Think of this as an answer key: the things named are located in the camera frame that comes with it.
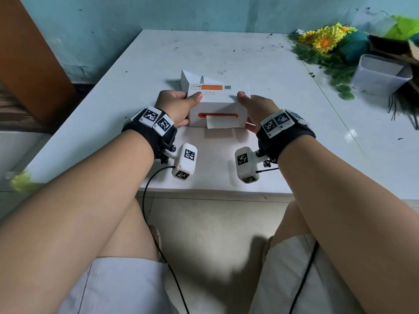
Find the hand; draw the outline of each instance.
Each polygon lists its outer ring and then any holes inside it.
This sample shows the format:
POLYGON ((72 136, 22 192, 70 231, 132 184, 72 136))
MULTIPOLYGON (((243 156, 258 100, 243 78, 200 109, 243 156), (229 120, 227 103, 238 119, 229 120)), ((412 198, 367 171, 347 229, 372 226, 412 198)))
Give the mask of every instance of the hand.
POLYGON ((273 100, 254 94, 249 98, 243 91, 237 93, 237 100, 247 109, 249 118, 247 119, 246 129, 253 133, 258 133, 261 128, 261 121, 280 110, 273 100))
POLYGON ((175 122, 175 127, 186 126, 189 120, 186 119, 189 111, 202 99, 202 93, 197 92, 186 98, 186 92, 174 90, 162 90, 158 95, 155 107, 167 113, 175 122))

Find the orange slot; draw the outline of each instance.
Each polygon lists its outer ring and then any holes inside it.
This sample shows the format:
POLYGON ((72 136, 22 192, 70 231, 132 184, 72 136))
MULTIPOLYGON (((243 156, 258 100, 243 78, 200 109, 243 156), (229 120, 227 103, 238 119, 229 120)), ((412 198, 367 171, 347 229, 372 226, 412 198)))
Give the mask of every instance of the orange slot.
POLYGON ((237 113, 198 113, 198 117, 206 118, 207 116, 235 116, 238 118, 237 113))
POLYGON ((223 90, 222 85, 202 85, 202 90, 223 90))

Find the person's left hand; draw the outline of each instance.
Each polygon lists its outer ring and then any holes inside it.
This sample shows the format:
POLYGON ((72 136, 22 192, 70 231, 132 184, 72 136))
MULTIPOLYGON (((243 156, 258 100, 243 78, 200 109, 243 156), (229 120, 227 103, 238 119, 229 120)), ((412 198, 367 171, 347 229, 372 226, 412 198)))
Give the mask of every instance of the person's left hand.
POLYGON ((202 93, 197 92, 186 98, 186 92, 174 90, 162 90, 158 95, 155 107, 167 113, 175 122, 175 127, 186 126, 189 120, 186 119, 189 111, 202 99, 202 93))

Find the yellow object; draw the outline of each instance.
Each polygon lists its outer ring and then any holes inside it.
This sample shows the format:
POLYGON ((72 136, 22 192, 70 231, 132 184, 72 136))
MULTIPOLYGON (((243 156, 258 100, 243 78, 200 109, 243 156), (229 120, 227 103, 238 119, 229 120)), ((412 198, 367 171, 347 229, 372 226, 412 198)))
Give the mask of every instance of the yellow object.
POLYGON ((308 32, 302 34, 298 38, 298 42, 311 46, 311 44, 313 44, 315 38, 316 38, 316 31, 308 31, 308 32))
POLYGON ((401 15, 392 15, 391 17, 395 19, 397 23, 384 37, 404 41, 419 32, 418 19, 411 19, 401 15))
POLYGON ((341 23, 337 23, 336 26, 345 34, 351 34, 352 32, 358 31, 355 27, 343 26, 341 23))
POLYGON ((10 180, 10 186, 22 194, 29 194, 37 190, 42 184, 31 181, 31 174, 29 172, 22 172, 15 175, 10 180))
POLYGON ((345 33, 338 26, 325 26, 317 31, 313 48, 319 54, 325 54, 334 49, 344 36, 345 33))

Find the cable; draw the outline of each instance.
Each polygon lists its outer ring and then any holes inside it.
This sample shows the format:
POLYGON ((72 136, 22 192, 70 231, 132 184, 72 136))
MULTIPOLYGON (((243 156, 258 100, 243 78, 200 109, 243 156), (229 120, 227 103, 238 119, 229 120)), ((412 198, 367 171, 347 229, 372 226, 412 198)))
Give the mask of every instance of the cable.
MULTIPOLYGON (((147 185, 145 185, 144 194, 143 194, 143 201, 142 201, 142 205, 141 205, 141 210, 142 210, 142 212, 143 212, 143 217, 144 217, 144 220, 145 220, 145 223, 147 224, 147 226, 148 226, 148 221, 147 221, 147 219, 145 218, 144 200, 145 200, 145 192, 147 192, 148 185, 150 184, 151 179, 153 179, 153 177, 155 177, 155 176, 157 175, 157 173, 159 173, 159 172, 163 171, 164 169, 173 169, 173 168, 175 168, 175 166, 165 166, 165 167, 162 167, 162 168, 161 168, 161 169, 159 169, 156 173, 154 173, 153 175, 151 175, 150 179, 149 179, 149 180, 148 180, 148 182, 147 182, 147 185)), ((174 279, 175 279, 176 285, 178 286, 178 289, 179 289, 179 293, 181 294, 181 298, 182 298, 182 301, 183 301, 183 303, 184 303, 184 306, 185 306, 185 309, 186 309, 186 313, 187 313, 187 314, 189 314, 189 310, 188 310, 188 307, 186 306, 186 301, 185 301, 185 298, 184 298, 184 296, 183 296, 183 293, 182 293, 181 287, 180 287, 180 285, 179 285, 179 282, 178 282, 178 280, 177 280, 177 278, 176 278, 175 272, 173 271, 173 269, 172 269, 172 267, 170 266, 169 262, 167 262, 167 259, 166 259, 166 258, 165 258, 165 256, 163 255, 163 252, 160 250, 160 247, 158 246, 158 243, 157 243, 156 239, 154 238, 154 236, 153 236, 153 240, 154 240, 154 244, 155 244, 155 245, 156 245, 156 247, 157 247, 157 250, 159 251, 159 253, 160 253, 160 255, 161 255, 161 258, 163 258, 164 262, 166 262, 166 263, 167 263, 167 265, 168 265, 168 267, 169 267, 170 272, 173 274, 173 277, 174 277, 174 279)))
POLYGON ((260 172, 267 172, 267 171, 273 171, 274 169, 263 169, 261 171, 256 171, 256 173, 260 173, 260 172))
POLYGON ((304 273, 304 276, 302 277, 300 287, 298 288, 298 291, 296 295, 294 296, 294 300, 292 301, 290 311, 288 312, 288 314, 292 314, 292 311, 294 311, 295 304, 297 303, 297 299, 300 296, 302 287, 304 286, 304 283, 306 282, 308 272, 310 271, 311 265, 313 264, 313 261, 314 261, 314 257, 316 256, 318 246, 319 246, 318 241, 316 240, 316 243, 314 244, 313 252, 311 253, 310 261, 308 261, 308 264, 307 264, 306 272, 304 273))

